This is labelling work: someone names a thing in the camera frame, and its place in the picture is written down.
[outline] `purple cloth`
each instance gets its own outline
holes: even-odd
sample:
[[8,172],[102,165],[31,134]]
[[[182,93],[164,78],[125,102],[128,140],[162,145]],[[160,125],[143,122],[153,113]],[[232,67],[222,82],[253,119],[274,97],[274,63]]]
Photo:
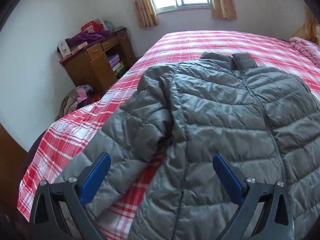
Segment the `purple cloth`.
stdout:
[[98,31],[98,32],[95,32],[96,34],[101,34],[103,37],[105,38],[109,38],[110,37],[110,34],[111,32],[110,31],[106,31],[106,30],[103,30],[103,31]]
[[92,43],[103,38],[103,34],[99,33],[88,33],[88,30],[78,33],[76,36],[72,37],[71,39],[66,39],[66,42],[70,46],[80,45],[87,41],[87,43]]

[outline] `jacket zipper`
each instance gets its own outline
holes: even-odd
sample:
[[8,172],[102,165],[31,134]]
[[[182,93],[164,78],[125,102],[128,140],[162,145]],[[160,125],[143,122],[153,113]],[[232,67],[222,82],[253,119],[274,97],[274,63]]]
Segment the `jacket zipper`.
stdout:
[[261,110],[262,110],[262,115],[263,115],[263,119],[264,119],[264,123],[266,125],[266,128],[267,128],[267,132],[268,132],[268,135],[269,137],[271,138],[272,142],[273,142],[273,145],[275,147],[275,150],[276,150],[276,155],[277,155],[277,158],[278,158],[278,161],[280,163],[280,166],[281,166],[281,177],[282,177],[282,181],[283,183],[286,185],[287,183],[287,178],[286,178],[286,172],[285,172],[285,167],[284,167],[284,162],[283,162],[283,159],[280,155],[280,152],[279,152],[279,147],[278,147],[278,144],[276,142],[276,139],[275,137],[273,136],[272,134],[272,131],[271,131],[271,128],[270,128],[270,125],[269,125],[269,122],[268,122],[268,117],[267,117],[267,113],[266,113],[266,110],[264,109],[262,103],[260,102],[259,98],[252,92],[251,88],[249,87],[247,81],[245,80],[244,76],[243,76],[243,73],[241,71],[241,74],[242,74],[242,80],[243,80],[243,85],[246,87],[246,89],[248,90],[249,94],[254,97],[255,100],[257,100]]

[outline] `clothes pile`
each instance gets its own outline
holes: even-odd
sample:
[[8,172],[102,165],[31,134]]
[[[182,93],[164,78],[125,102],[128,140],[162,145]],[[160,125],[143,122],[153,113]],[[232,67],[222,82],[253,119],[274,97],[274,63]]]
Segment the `clothes pile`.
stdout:
[[84,106],[97,102],[101,99],[101,94],[93,93],[93,89],[89,85],[78,86],[71,90],[62,101],[59,114],[56,121],[67,114],[76,111]]

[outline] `red box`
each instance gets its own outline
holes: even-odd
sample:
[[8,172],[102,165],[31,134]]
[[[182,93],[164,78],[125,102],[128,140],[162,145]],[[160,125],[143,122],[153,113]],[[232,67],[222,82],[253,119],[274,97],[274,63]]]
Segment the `red box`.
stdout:
[[96,24],[95,21],[88,22],[87,24],[81,27],[82,31],[88,30],[89,33],[91,32],[98,32],[103,30],[102,24]]

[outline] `metal screw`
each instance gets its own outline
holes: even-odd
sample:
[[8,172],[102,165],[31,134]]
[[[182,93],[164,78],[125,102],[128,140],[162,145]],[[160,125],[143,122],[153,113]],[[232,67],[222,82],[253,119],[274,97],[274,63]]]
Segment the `metal screw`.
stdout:
[[71,176],[71,177],[68,179],[68,181],[69,181],[70,183],[74,183],[76,180],[77,180],[77,177],[76,177],[76,176]]
[[280,186],[280,187],[284,187],[284,183],[281,180],[277,181],[277,185]]
[[39,183],[40,186],[44,186],[45,184],[47,184],[46,180],[41,180],[40,183]]
[[248,177],[247,178],[247,182],[249,182],[250,184],[255,184],[256,183],[256,179],[253,177]]

